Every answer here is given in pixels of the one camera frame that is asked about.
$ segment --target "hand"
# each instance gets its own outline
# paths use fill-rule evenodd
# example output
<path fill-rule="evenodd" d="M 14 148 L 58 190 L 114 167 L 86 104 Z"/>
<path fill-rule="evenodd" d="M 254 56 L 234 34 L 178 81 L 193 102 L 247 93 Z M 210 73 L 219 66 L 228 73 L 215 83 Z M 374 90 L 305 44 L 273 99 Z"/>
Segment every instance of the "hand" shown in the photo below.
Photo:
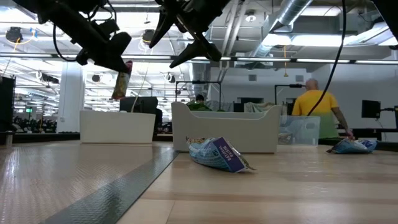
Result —
<path fill-rule="evenodd" d="M 353 140 L 353 139 L 354 139 L 354 134 L 353 134 L 352 130 L 347 129 L 347 130 L 346 130 L 346 134 L 347 134 L 347 138 L 348 138 L 348 139 L 350 139 L 350 140 Z"/>

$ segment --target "black stand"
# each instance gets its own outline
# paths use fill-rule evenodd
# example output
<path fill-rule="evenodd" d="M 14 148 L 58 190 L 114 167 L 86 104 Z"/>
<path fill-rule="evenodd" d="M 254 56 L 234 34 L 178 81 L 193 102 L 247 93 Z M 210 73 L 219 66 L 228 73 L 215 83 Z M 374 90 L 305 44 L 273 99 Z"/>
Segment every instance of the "black stand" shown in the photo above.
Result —
<path fill-rule="evenodd" d="M 301 85 L 301 84 L 289 84 L 289 85 L 274 85 L 274 93 L 275 93 L 275 105 L 278 104 L 278 99 L 277 99 L 277 89 L 280 86 L 285 86 L 285 87 L 289 87 L 289 88 L 303 88 L 305 87 L 305 85 Z"/>
<path fill-rule="evenodd" d="M 220 110 L 221 110 L 221 82 L 209 82 L 209 81 L 176 81 L 175 82 L 175 101 L 177 102 L 177 92 L 178 92 L 178 84 L 179 83 L 192 83 L 192 84 L 196 84 L 196 85 L 203 85 L 203 84 L 211 84 L 211 83 L 216 83 L 218 84 L 218 86 L 220 87 L 220 100 L 219 100 L 219 104 L 220 104 Z"/>

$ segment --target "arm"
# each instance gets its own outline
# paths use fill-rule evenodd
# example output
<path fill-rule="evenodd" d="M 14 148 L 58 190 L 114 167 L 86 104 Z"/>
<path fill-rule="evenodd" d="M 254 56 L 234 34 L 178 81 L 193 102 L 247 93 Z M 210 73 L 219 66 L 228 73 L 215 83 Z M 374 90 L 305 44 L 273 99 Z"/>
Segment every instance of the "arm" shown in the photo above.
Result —
<path fill-rule="evenodd" d="M 332 108 L 331 110 L 335 114 L 338 122 L 340 122 L 340 124 L 345 128 L 348 138 L 354 139 L 354 134 L 353 134 L 352 130 L 350 130 L 350 128 L 348 127 L 347 121 L 346 121 L 343 113 L 341 112 L 340 108 L 338 108 L 338 107 Z"/>
<path fill-rule="evenodd" d="M 340 122 L 340 124 L 345 128 L 345 130 L 349 129 L 347 121 L 346 121 L 343 113 L 341 112 L 340 108 L 332 108 L 331 110 L 335 114 L 338 122 Z"/>

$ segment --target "snack bag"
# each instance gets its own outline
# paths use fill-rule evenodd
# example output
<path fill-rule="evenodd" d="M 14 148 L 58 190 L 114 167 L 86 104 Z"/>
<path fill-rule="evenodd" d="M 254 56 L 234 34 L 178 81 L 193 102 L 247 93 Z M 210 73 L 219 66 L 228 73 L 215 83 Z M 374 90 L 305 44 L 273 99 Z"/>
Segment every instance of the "snack bag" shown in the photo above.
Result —
<path fill-rule="evenodd" d="M 224 138 L 187 138 L 191 158 L 204 166 L 229 172 L 254 170 L 243 156 Z"/>
<path fill-rule="evenodd" d="M 120 100 L 126 97 L 127 87 L 129 86 L 131 77 L 132 61 L 126 62 L 126 66 L 129 68 L 129 73 L 119 72 L 116 86 L 112 94 L 112 99 L 114 100 Z"/>
<path fill-rule="evenodd" d="M 369 154 L 372 153 L 377 146 L 377 141 L 375 140 L 357 140 L 350 141 L 349 139 L 344 139 L 335 145 L 333 148 L 327 150 L 329 153 L 335 154 L 354 154 L 362 153 Z"/>

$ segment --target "crumpled snack bag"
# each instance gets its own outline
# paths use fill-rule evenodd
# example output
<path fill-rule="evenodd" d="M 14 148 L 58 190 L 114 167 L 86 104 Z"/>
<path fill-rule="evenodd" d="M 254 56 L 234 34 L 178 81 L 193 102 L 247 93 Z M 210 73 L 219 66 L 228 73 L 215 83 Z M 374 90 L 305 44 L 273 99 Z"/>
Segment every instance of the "crumpled snack bag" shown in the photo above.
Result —
<path fill-rule="evenodd" d="M 344 139 L 333 148 L 327 150 L 327 152 L 335 154 L 369 154 L 376 149 L 376 146 L 377 141 L 375 140 L 350 141 L 349 139 Z"/>
<path fill-rule="evenodd" d="M 129 68 L 129 73 L 119 72 L 116 86 L 112 94 L 112 99 L 114 100 L 120 100 L 126 97 L 127 87 L 129 86 L 131 77 L 132 61 L 126 62 L 126 66 Z"/>
<path fill-rule="evenodd" d="M 187 138 L 191 158 L 204 166 L 229 172 L 254 170 L 225 138 Z"/>

